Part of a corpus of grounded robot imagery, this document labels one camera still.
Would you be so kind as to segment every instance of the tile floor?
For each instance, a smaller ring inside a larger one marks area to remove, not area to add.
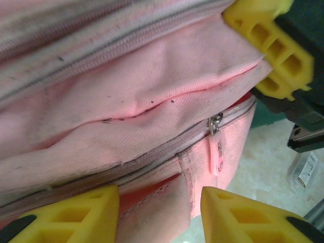
[[[294,192],[287,183],[287,172],[297,153],[287,147],[293,124],[288,120],[252,129],[229,191],[304,216],[324,197],[324,149],[316,151],[319,162],[311,187]],[[191,220],[190,228],[174,243],[203,243],[201,217]]]

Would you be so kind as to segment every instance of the pink backpack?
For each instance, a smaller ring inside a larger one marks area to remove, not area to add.
[[[182,233],[232,179],[271,71],[230,3],[0,0],[0,220],[116,184],[117,242]]]

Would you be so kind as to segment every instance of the metal zipper slider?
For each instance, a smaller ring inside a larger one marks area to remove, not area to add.
[[[211,151],[211,173],[215,176],[219,175],[224,167],[224,154],[222,151],[222,131],[219,130],[219,123],[223,119],[223,113],[218,113],[208,119],[208,126],[211,132],[209,136],[209,144]]]

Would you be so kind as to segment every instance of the zipper track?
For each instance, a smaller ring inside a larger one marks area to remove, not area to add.
[[[97,48],[77,60],[60,63],[56,69],[43,76],[25,80],[17,78],[15,87],[2,88],[0,90],[0,108],[8,105],[20,96],[31,95],[39,89],[61,82],[80,73],[94,69],[121,55],[129,53],[163,35],[171,33],[183,26],[198,22],[219,12],[220,1],[209,0],[185,10],[180,10],[164,18],[160,18],[144,26],[131,30],[122,36],[116,36],[106,44]]]
[[[0,44],[0,62],[71,34],[139,0],[120,0]]]
[[[224,128],[234,120],[245,115],[252,109],[255,103],[256,99],[251,97],[236,107],[225,110],[223,112],[222,124],[219,127]],[[187,129],[178,137],[128,163],[70,181],[67,184],[54,187],[48,191],[38,191],[29,194],[3,205],[0,207],[0,220],[94,190],[103,185],[115,184],[120,186],[131,182],[168,161],[177,153],[189,148],[191,145],[208,136],[209,133],[208,120],[206,119]]]

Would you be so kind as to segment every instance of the zipper pull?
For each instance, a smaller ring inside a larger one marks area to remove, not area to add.
[[[224,167],[224,154],[222,151],[223,134],[219,130],[219,123],[223,119],[223,113],[218,113],[208,119],[208,126],[211,131],[209,136],[209,144],[211,150],[211,172],[217,176]]]

